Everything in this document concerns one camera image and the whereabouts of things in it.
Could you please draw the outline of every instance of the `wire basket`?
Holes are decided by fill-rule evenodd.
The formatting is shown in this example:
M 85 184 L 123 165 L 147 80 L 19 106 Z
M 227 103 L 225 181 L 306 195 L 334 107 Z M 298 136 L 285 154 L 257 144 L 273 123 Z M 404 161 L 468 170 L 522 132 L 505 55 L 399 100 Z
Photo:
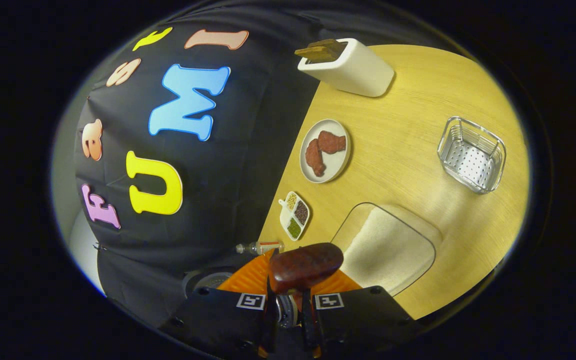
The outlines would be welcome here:
M 502 139 L 459 116 L 448 119 L 437 147 L 443 170 L 478 194 L 499 186 L 506 163 Z

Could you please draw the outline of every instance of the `round plate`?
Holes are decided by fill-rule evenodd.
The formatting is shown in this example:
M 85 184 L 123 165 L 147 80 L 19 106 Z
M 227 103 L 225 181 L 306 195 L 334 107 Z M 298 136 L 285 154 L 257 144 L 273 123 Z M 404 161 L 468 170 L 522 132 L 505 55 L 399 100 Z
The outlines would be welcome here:
M 326 170 L 321 177 L 315 176 L 315 171 L 313 168 L 306 164 L 306 148 L 308 144 L 317 139 L 320 136 L 320 132 L 326 130 L 327 132 L 333 133 L 338 137 L 345 136 L 345 150 L 337 151 L 336 153 L 325 153 L 321 152 L 321 157 L 323 159 Z M 334 178 L 338 177 L 339 174 L 344 170 L 348 159 L 350 158 L 350 136 L 346 129 L 337 121 L 331 118 L 326 118 L 318 123 L 314 124 L 310 130 L 303 137 L 303 142 L 301 143 L 301 152 L 299 154 L 299 164 L 301 165 L 301 173 L 313 183 L 326 183 Z

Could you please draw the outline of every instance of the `wooden table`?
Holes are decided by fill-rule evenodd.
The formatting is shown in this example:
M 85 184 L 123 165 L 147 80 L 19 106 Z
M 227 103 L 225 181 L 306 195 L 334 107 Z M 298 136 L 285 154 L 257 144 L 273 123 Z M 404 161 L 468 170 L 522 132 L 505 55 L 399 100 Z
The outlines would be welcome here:
M 432 267 L 394 296 L 418 319 L 470 290 L 514 244 L 530 194 L 528 148 L 512 105 L 477 63 L 430 47 L 370 48 L 395 69 L 390 88 L 370 98 L 319 85 L 259 239 L 281 239 L 288 251 L 329 242 L 359 203 L 406 208 L 442 237 Z M 474 121 L 504 141 L 507 158 L 495 191 L 476 194 L 442 168 L 437 146 L 451 116 Z M 314 184 L 301 173 L 299 151 L 306 132 L 326 118 L 348 131 L 352 154 L 338 178 Z M 279 223 L 277 200 L 288 191 L 311 208 L 310 223 L 295 242 Z

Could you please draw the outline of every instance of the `beans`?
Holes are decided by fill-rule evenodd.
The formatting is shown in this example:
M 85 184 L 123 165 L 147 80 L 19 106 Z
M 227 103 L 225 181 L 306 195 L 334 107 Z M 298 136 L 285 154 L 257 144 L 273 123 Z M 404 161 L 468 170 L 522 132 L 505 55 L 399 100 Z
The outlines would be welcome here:
M 286 203 L 288 204 L 288 209 L 290 209 L 291 211 L 295 207 L 295 201 L 297 201 L 297 196 L 295 196 L 294 193 L 291 193 L 290 196 L 288 197 L 288 201 L 286 201 Z
M 299 201 L 297 203 L 297 208 L 294 211 L 294 216 L 297 218 L 301 225 L 306 225 L 306 219 L 308 219 L 308 209 L 303 202 Z
M 297 239 L 299 234 L 302 232 L 302 228 L 299 227 L 297 221 L 294 218 L 290 219 L 290 225 L 288 225 L 288 232 L 292 235 L 293 238 Z

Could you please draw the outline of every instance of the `spice tray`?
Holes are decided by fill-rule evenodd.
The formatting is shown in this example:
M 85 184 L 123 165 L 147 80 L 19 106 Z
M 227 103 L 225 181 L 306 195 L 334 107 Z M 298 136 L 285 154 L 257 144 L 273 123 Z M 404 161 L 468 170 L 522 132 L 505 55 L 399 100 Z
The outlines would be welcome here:
M 279 205 L 281 205 L 279 223 L 288 237 L 296 242 L 311 219 L 311 209 L 294 191 L 288 192 L 285 200 L 279 199 Z

